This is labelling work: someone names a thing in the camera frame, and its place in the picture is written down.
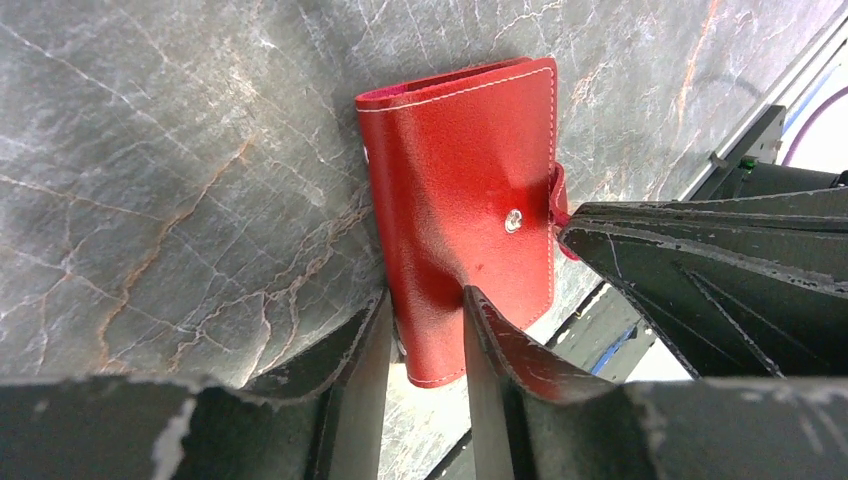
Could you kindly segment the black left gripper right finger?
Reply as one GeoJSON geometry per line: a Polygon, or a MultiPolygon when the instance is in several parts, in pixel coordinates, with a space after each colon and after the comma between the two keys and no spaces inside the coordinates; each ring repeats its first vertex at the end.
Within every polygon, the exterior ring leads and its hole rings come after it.
{"type": "Polygon", "coordinates": [[[615,384],[463,292],[480,479],[843,479],[843,378],[615,384]]]}

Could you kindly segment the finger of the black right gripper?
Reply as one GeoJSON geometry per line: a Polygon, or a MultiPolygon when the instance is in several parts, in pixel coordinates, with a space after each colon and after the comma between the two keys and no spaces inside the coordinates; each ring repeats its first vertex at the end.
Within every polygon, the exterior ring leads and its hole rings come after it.
{"type": "Polygon", "coordinates": [[[847,374],[847,291],[698,243],[572,224],[561,243],[699,377],[847,374]]]}
{"type": "Polygon", "coordinates": [[[578,208],[570,227],[703,225],[818,233],[847,231],[845,187],[710,201],[592,202],[578,208]]]}

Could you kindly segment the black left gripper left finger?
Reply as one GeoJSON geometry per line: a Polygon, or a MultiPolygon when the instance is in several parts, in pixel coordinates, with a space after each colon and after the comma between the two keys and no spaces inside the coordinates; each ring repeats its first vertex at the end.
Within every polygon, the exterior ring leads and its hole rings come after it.
{"type": "Polygon", "coordinates": [[[234,388],[208,376],[7,377],[5,479],[374,479],[392,343],[382,293],[234,388]]]}

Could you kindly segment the red leather card holder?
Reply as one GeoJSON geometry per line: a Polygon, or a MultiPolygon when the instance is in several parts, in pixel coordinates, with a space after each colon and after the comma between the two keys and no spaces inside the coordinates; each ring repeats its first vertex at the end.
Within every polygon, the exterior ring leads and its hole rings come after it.
{"type": "Polygon", "coordinates": [[[556,159],[558,71],[518,57],[355,100],[408,380],[466,372],[463,291],[520,329],[555,295],[554,237],[569,219],[556,159]]]}

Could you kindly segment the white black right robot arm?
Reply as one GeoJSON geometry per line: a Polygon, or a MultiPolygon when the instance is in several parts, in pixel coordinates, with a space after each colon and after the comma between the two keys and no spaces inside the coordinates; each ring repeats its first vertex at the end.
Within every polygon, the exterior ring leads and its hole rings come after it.
{"type": "Polygon", "coordinates": [[[847,373],[847,176],[775,164],[784,117],[690,199],[587,202],[560,233],[696,377],[847,373]]]}

